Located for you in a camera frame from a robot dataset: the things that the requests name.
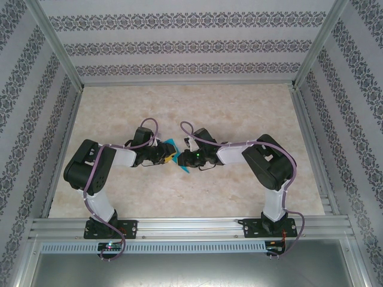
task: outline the black mounting plate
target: black mounting plate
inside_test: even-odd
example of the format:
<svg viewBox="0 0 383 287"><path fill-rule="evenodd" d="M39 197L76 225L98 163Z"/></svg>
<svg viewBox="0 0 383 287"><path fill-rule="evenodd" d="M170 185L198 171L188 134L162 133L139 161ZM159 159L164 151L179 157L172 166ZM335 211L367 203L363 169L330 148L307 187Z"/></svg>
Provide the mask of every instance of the black mounting plate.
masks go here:
<svg viewBox="0 0 383 287"><path fill-rule="evenodd" d="M136 239L137 234L137 220L119 220L118 221L118 230L120 230L125 239ZM84 239L119 239L120 236L115 233L112 237L107 237L104 234L95 233L95 229L93 228L93 224L91 220L88 220L85 225L84 230Z"/></svg>
<svg viewBox="0 0 383 287"><path fill-rule="evenodd" d="M275 230L273 234L269 234L262 226L262 219L260 218L247 218L238 221L243 225L245 238L260 238L260 237L282 237L283 230L286 232L286 237L297 237L297 229L295 220L287 218L279 229Z"/></svg>

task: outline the beige tabletop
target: beige tabletop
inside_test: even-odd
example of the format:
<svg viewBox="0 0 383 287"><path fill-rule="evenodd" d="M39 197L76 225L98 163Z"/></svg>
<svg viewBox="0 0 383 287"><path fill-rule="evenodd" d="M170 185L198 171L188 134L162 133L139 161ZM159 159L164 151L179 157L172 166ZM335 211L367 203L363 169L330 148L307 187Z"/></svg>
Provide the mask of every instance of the beige tabletop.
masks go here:
<svg viewBox="0 0 383 287"><path fill-rule="evenodd" d="M186 136L180 122L206 128L217 142L239 142L270 134L297 162L287 207L304 215L324 215L320 195L284 84L86 87L64 166L85 139L124 144L141 121L154 117L161 139L173 138L180 151ZM146 127L154 129L148 122ZM51 218L85 218L80 195L61 176ZM183 171L174 162L161 166L113 167L105 185L119 217L260 216L265 189L247 164Z"/></svg>

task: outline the purple cable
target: purple cable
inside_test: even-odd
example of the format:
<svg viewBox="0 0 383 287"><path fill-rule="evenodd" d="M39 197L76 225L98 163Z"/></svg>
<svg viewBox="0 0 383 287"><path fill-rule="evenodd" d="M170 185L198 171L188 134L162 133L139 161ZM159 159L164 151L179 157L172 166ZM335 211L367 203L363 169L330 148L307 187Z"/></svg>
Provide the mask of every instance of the purple cable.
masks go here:
<svg viewBox="0 0 383 287"><path fill-rule="evenodd" d="M305 217L303 216L303 214L301 214L300 212L298 211L290 211L288 209L286 209L285 207L285 201L286 201L286 194L287 194L287 188L293 183L293 181L295 180L295 177L297 175L297 167L295 165L295 161L294 159L292 158L292 156L287 152L285 151L284 149L276 146L276 145L273 145L272 143L268 143L268 142L258 142L258 141L248 141L248 142L236 142L236 143L216 143L216 142L210 142L210 141L206 141L204 139L200 139L200 138L197 138L196 136L192 135L192 133L189 133L184 127L183 127L183 124L187 124L189 127L191 127L191 132L193 133L193 125L190 124L188 121L182 121L180 123L180 127L181 127L181 130L183 130L188 136L190 136L191 138L199 141L199 142L204 142L206 144L210 144L210 145L215 145L215 146L244 146L244 145L264 145L264 146L269 146L273 149L276 149L277 151L283 153L287 158L288 160L290 161L291 165L293 166L293 176L291 177L290 181L286 184L286 186L284 187L284 190L283 190L283 196L282 196L282 208L284 211L286 211L287 213L292 213L292 214L296 214L296 215L299 215L301 218L302 218L302 227L296 237L296 239L294 240L293 244L290 246L290 248L285 251L282 255L280 256L284 256L285 254L287 254L291 249L292 247L297 243L297 241L299 240L300 236L302 235L302 232L303 232L303 229L305 227Z"/></svg>
<svg viewBox="0 0 383 287"><path fill-rule="evenodd" d="M112 258L109 258L108 261L113 261L113 260L116 260L118 257L120 257L122 255L122 253L124 252L125 250L125 247L126 247L126 240L125 240L125 237L124 237L124 234L122 234L122 232L120 230L118 230L117 228L115 228L113 225L107 223L105 220L103 220L101 217L99 217L97 214L95 214L95 212L92 210L92 208L89 206L89 203L88 203L88 199L87 199L87 190L90 186L90 183L92 182L92 179L95 175L95 172L96 172L96 168L97 168L97 165L98 165L98 162L100 160L100 157L101 157L101 154L102 154L102 151L104 150L105 147L111 147L111 148L124 148L124 149L135 149L135 148L141 148L143 146L146 146L147 144L149 144L151 141L155 141L156 140L156 136L158 134L158 122L154 119L154 118L146 118L142 121L140 127L142 127L142 125L148 121L148 120L152 120L154 121L155 125L156 125L156 131L154 132L153 136L145 143L143 143L142 145L137 145L137 146L121 146L121 145L103 145L102 147L100 147L100 150L98 151L98 154L97 154L97 157L96 157L96 160L95 160L95 163L93 164L93 167L92 167L92 171L90 172L90 175L89 175L89 179L86 183L86 186L84 188L84 191L83 191L83 197L84 197L84 202L85 202L85 206L86 208L89 210L89 212L98 220L100 221L101 223L105 224L107 227L109 227L110 229L114 230L115 232L117 232L120 236L121 236L121 240L122 240L122 243L123 243L123 247L121 248L121 251L115 256L115 257L112 257ZM100 257L101 257L101 260L104 260L105 258L102 257L102 254L104 253L106 249L103 249L101 250L101 253L100 253Z"/></svg>

